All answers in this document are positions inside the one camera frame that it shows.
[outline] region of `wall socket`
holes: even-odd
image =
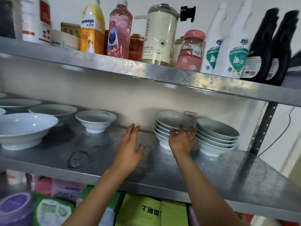
[[[193,112],[184,111],[184,115],[189,116],[191,118],[195,118],[198,114]]]

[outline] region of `polka dot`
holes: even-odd
[[[195,65],[190,65],[190,66],[189,66],[189,69],[190,69],[190,70],[195,70],[195,68],[196,68]]]

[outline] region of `black bottle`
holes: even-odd
[[[273,60],[264,83],[280,86],[288,71],[292,51],[290,43],[297,28],[298,10],[287,12],[273,38]]]
[[[277,27],[278,8],[266,11],[257,33],[251,43],[240,79],[263,83],[272,63],[272,38]]]

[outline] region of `hand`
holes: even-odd
[[[133,123],[124,132],[112,166],[126,177],[138,166],[144,151],[142,144],[139,145],[138,150],[136,149],[137,133],[140,126],[135,128],[134,126]]]
[[[178,152],[189,153],[195,142],[194,127],[190,127],[187,131],[184,131],[183,126],[180,125],[178,134],[176,134],[175,130],[172,128],[170,130],[168,142],[173,154]]]

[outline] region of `cable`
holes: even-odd
[[[295,106],[290,110],[290,113],[288,114],[288,118],[289,118],[289,122],[288,122],[288,125],[286,126],[286,128],[284,129],[284,131],[280,134],[280,136],[277,138],[277,139],[275,139],[275,141],[271,144],[271,145],[269,145],[269,147],[268,148],[266,148],[263,152],[261,152],[259,155],[258,155],[258,157],[259,156],[261,156],[264,152],[266,152],[270,147],[272,147],[272,145],[286,132],[286,130],[288,129],[288,127],[290,126],[290,122],[292,121],[292,119],[291,119],[291,117],[290,117],[290,115],[291,115],[291,113],[292,113],[292,111],[294,110],[294,108],[295,108]]]

